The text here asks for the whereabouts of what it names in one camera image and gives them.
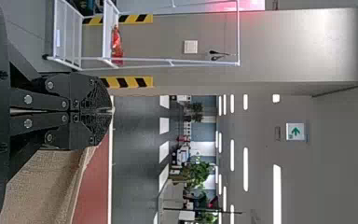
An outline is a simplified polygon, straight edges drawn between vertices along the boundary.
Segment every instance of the wall socket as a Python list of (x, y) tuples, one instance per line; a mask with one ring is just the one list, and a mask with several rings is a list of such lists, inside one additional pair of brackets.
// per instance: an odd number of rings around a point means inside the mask
[(185, 40), (185, 54), (196, 54), (199, 52), (198, 40)]

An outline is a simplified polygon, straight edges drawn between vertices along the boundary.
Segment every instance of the burlap mat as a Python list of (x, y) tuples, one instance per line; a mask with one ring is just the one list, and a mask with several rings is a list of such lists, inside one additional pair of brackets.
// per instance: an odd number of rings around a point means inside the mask
[(70, 224), (94, 151), (38, 151), (7, 185), (0, 224)]

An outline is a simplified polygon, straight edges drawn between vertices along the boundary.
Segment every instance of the metal bolt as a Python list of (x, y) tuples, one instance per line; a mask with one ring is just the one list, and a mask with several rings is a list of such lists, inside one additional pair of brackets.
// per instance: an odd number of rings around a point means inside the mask
[(74, 100), (74, 107), (78, 107), (79, 106), (79, 101), (78, 100)]
[(52, 142), (53, 141), (53, 135), (51, 133), (49, 133), (48, 136), (46, 136), (46, 141), (47, 142)]
[(62, 122), (66, 122), (68, 121), (68, 117), (66, 117), (66, 115), (62, 116)]
[(52, 89), (54, 89), (54, 83), (53, 82), (48, 82), (48, 89), (49, 90), (52, 90)]
[(74, 115), (74, 123), (78, 123), (79, 122), (79, 116), (78, 115)]
[(31, 121), (30, 119), (26, 119), (26, 120), (24, 121), (24, 127), (25, 127), (26, 129), (32, 128), (32, 121)]
[(7, 143), (0, 144), (0, 153), (8, 152), (8, 145)]
[(0, 78), (6, 80), (8, 78), (8, 73), (5, 71), (0, 71)]
[(32, 101), (33, 101), (32, 96), (30, 95), (24, 96), (24, 103), (26, 103), (27, 105), (30, 105)]

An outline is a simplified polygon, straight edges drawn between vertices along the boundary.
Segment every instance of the yellow and black warning stripe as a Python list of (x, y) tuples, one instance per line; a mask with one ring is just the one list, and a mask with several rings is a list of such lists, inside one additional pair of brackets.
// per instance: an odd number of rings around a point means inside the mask
[(152, 77), (101, 77), (108, 89), (153, 88)]
[[(142, 15), (122, 15), (118, 18), (120, 24), (148, 24), (153, 23), (152, 14)], [(95, 16), (93, 18), (87, 18), (83, 20), (83, 25), (102, 25), (103, 16)]]

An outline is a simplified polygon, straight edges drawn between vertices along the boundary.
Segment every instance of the gray floor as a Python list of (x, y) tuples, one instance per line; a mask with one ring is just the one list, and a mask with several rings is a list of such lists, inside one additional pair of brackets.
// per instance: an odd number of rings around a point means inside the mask
[[(159, 146), (177, 145), (181, 111), (166, 109), (159, 97), (115, 97), (113, 223), (153, 223), (158, 211), (158, 177), (169, 162), (159, 163)], [(170, 118), (170, 131), (159, 134), (159, 118)]]

